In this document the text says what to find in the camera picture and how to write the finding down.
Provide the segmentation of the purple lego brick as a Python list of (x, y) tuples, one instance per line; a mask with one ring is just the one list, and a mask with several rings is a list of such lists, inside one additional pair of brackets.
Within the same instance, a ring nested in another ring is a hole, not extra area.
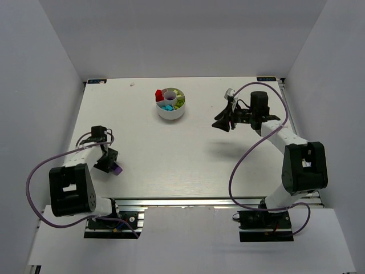
[(118, 176), (123, 172), (123, 169), (117, 163), (113, 163), (113, 165), (111, 166), (111, 171), (114, 175)]

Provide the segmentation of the light green upturned lego brick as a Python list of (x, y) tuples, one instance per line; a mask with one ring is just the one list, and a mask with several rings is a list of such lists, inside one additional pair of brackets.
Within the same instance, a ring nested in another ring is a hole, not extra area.
[(184, 104), (184, 102), (185, 102), (185, 99), (184, 98), (180, 98), (180, 99), (177, 100), (176, 104), (182, 105), (182, 104)]

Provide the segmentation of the teal lego brick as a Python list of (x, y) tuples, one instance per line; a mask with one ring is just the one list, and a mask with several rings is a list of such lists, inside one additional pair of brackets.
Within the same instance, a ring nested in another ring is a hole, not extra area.
[(167, 106), (163, 106), (162, 109), (165, 111), (173, 111), (175, 108), (171, 105), (167, 105)]

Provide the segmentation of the red lego brick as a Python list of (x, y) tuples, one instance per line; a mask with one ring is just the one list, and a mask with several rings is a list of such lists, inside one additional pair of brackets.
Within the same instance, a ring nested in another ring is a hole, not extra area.
[(156, 90), (155, 99), (156, 99), (156, 102), (161, 102), (164, 100), (164, 96), (163, 96), (163, 93), (161, 90)]

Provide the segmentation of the light green half-round lego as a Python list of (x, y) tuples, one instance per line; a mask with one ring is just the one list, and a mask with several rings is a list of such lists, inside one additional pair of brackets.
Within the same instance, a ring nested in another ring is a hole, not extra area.
[(173, 90), (173, 92), (176, 94), (176, 96), (177, 96), (177, 97), (182, 96), (182, 94), (181, 94), (181, 93), (179, 93), (177, 90)]

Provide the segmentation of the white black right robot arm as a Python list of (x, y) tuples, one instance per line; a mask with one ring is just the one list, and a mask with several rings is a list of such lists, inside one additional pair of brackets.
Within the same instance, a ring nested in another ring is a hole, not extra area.
[(298, 205), (305, 195), (327, 187), (325, 148), (320, 142), (309, 142), (288, 129), (285, 120), (270, 113), (269, 97), (264, 91), (250, 94), (245, 108), (238, 103), (238, 93), (228, 89), (224, 95), (226, 107), (215, 117), (214, 128), (225, 132), (237, 124), (249, 124), (261, 139), (250, 147), (240, 163), (261, 143), (268, 140), (283, 155), (281, 184), (265, 197), (257, 212), (283, 213)]

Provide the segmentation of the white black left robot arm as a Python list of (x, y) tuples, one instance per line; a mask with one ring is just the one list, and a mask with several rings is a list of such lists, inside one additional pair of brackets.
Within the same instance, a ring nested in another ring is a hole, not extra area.
[(79, 149), (66, 164), (49, 172), (51, 208), (54, 216), (95, 215), (119, 218), (114, 199), (101, 198), (95, 192), (91, 170), (119, 175), (118, 152), (110, 147), (108, 137), (112, 131), (103, 126), (93, 126), (79, 139)]

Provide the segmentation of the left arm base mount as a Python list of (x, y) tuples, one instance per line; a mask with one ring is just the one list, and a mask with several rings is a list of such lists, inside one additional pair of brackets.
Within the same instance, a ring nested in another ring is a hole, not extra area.
[[(124, 220), (140, 236), (144, 224), (145, 208), (136, 207), (121, 208), (119, 217)], [(85, 239), (132, 239), (137, 237), (133, 231), (123, 222), (113, 220), (90, 220), (86, 222), (84, 230)]]

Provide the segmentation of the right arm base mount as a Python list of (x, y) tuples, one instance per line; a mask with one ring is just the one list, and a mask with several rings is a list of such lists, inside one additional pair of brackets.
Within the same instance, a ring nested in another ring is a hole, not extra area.
[(273, 243), (294, 241), (289, 213), (238, 211), (241, 243)]

